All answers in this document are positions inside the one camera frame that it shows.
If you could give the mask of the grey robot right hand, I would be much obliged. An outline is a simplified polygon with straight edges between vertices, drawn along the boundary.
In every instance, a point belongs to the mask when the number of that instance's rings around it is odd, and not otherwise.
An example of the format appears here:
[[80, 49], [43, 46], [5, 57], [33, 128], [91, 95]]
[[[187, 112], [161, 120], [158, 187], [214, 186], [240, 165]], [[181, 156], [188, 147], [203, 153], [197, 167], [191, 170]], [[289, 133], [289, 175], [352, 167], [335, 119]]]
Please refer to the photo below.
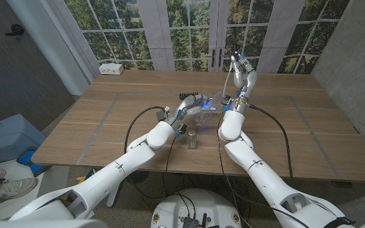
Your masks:
[[230, 60], [234, 70], [234, 84], [238, 88], [233, 111], [243, 115], [257, 81], [257, 72], [251, 63], [237, 51], [230, 56]]

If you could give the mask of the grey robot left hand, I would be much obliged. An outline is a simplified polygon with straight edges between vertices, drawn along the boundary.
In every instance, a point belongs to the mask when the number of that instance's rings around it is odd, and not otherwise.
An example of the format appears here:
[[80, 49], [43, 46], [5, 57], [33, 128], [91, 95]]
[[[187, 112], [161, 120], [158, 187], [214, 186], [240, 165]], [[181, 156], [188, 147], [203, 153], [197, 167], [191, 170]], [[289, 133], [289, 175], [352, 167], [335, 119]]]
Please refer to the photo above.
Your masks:
[[203, 125], [217, 111], [216, 98], [197, 94], [186, 96], [174, 112], [167, 115], [167, 123], [177, 131], [184, 117], [192, 117], [196, 124]]

